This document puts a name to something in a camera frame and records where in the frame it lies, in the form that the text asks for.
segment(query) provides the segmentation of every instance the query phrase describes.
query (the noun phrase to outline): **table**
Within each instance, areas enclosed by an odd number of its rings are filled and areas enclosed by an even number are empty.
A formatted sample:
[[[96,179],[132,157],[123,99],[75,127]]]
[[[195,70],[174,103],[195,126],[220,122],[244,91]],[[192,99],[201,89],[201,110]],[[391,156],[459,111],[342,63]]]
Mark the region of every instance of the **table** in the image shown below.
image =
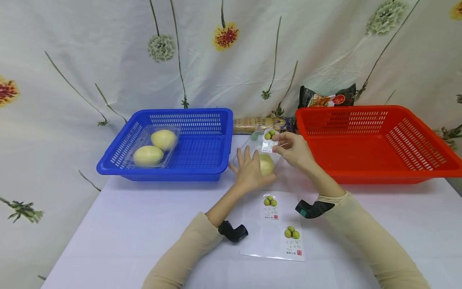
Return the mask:
[[[230,159],[246,136],[234,136]],[[283,163],[274,191],[313,202],[317,193]],[[136,289],[199,210],[206,212],[234,180],[131,182],[111,177],[42,289]],[[416,185],[345,185],[401,243],[434,289],[462,288],[462,198],[445,179]],[[242,205],[228,220],[241,224]],[[358,251],[321,217],[302,219],[306,262],[239,255],[223,241],[192,271],[184,288],[379,288]]]

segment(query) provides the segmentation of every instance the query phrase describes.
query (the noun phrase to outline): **black wrist device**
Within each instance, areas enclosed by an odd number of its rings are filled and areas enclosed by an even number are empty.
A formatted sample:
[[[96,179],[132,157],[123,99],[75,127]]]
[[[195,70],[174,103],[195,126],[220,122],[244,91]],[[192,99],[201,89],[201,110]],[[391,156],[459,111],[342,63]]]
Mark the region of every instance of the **black wrist device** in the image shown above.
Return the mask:
[[[314,219],[332,209],[335,205],[321,201],[314,202],[313,205],[308,204],[304,200],[298,202],[295,210],[306,219]]]
[[[221,225],[218,227],[218,233],[225,236],[229,241],[233,243],[238,243],[249,235],[244,225],[240,225],[239,227],[233,229],[229,221],[223,221],[223,223],[221,223]]]

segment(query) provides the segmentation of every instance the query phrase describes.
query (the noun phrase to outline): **packaged bread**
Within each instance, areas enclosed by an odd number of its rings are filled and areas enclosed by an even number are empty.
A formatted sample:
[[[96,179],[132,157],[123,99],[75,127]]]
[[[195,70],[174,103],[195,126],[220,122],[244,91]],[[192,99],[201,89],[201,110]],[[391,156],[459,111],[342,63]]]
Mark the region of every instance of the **packaged bread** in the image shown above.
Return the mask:
[[[277,132],[293,132],[292,120],[285,117],[244,117],[234,119],[233,133],[250,135],[256,128],[262,130],[274,128]]]

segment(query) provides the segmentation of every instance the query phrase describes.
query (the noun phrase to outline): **beige sleeve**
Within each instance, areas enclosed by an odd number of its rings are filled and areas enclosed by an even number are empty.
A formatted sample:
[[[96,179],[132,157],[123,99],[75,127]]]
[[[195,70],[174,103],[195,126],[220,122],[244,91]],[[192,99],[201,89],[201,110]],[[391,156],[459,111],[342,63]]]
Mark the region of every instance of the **beige sleeve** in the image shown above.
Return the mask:
[[[142,289],[178,289],[197,261],[223,239],[207,216],[200,212],[146,277]]]
[[[318,201],[335,204],[325,217],[361,251],[381,288],[430,288],[401,245],[349,192],[337,198],[319,196]]]

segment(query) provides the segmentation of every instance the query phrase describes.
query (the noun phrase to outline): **curtain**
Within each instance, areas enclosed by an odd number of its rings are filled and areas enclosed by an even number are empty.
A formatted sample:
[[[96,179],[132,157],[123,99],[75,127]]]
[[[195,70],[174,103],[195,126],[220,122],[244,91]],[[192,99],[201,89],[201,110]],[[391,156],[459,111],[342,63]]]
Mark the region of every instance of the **curtain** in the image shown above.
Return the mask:
[[[40,287],[141,109],[292,117],[301,85],[356,83],[355,105],[405,106],[457,150],[461,20],[457,0],[3,0],[2,284]]]

